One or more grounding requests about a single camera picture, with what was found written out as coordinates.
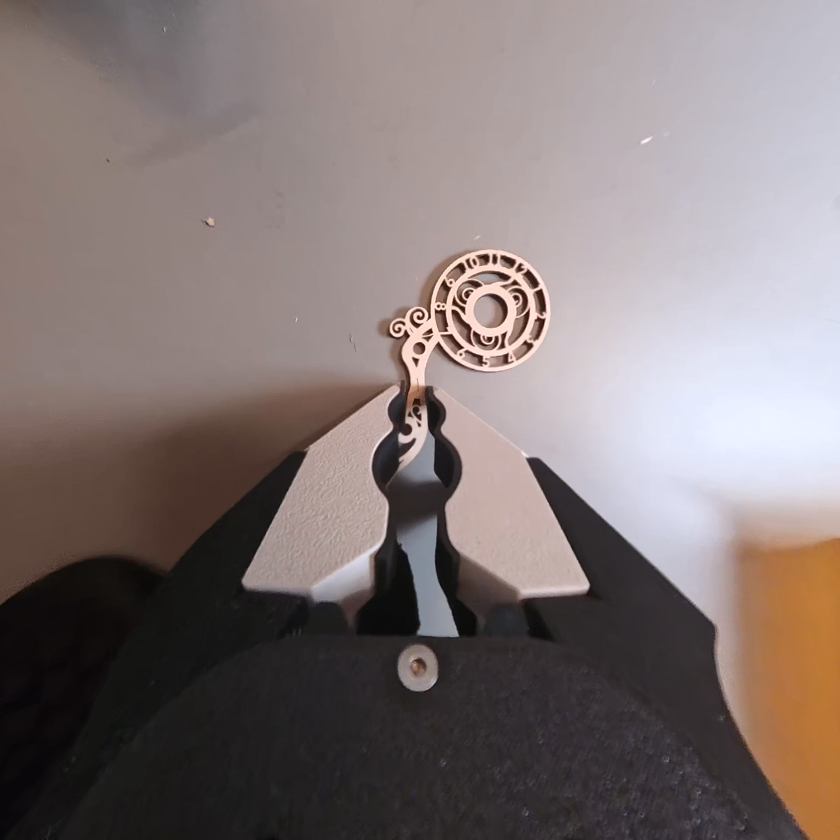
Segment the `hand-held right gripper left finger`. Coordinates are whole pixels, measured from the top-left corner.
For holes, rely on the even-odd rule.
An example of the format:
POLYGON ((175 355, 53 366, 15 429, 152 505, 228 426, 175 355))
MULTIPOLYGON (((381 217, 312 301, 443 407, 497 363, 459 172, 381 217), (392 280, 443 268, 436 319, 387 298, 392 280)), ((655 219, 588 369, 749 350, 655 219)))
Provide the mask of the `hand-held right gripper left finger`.
POLYGON ((378 447, 394 429, 391 385, 307 449, 242 578, 249 592, 311 603, 365 604, 375 592, 375 555, 389 507, 374 474, 378 447))

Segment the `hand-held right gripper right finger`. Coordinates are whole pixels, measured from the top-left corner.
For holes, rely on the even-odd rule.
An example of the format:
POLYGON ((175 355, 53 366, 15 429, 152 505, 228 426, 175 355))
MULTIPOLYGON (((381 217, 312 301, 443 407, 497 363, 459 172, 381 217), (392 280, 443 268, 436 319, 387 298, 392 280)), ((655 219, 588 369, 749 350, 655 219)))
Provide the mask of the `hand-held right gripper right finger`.
POLYGON ((462 603, 586 594, 587 576, 525 453, 442 389, 428 397, 447 594, 462 603))

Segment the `wooden clock dial arm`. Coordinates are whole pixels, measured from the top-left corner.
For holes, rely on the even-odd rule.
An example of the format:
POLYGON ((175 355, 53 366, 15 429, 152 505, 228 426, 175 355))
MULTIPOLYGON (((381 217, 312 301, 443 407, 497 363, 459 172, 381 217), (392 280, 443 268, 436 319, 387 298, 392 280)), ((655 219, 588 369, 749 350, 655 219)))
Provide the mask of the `wooden clock dial arm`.
POLYGON ((429 431, 426 368, 433 352, 441 350, 472 371, 509 371, 538 351, 550 320, 548 288, 519 255, 483 248, 443 268, 428 303, 408 309, 388 328, 394 340, 402 341, 407 381, 395 473, 420 454, 429 431))

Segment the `grey desk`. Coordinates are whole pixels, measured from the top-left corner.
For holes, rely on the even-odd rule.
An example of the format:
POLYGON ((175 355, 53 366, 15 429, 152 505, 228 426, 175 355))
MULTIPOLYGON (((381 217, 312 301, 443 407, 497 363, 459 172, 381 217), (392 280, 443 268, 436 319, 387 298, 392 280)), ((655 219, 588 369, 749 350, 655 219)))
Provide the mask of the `grey desk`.
POLYGON ((2 597, 172 566, 502 248, 548 338, 430 382, 709 615, 744 726, 735 543, 837 530, 838 58, 838 2, 2 2, 2 597))

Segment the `yellow plastic bin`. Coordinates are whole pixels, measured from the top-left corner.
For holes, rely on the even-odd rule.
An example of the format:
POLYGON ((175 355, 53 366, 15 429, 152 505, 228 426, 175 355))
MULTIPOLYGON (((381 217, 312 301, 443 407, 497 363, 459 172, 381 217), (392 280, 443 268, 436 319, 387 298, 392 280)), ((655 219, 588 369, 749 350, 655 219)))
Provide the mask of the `yellow plastic bin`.
POLYGON ((750 749, 810 838, 839 838, 839 541, 738 557, 750 749))

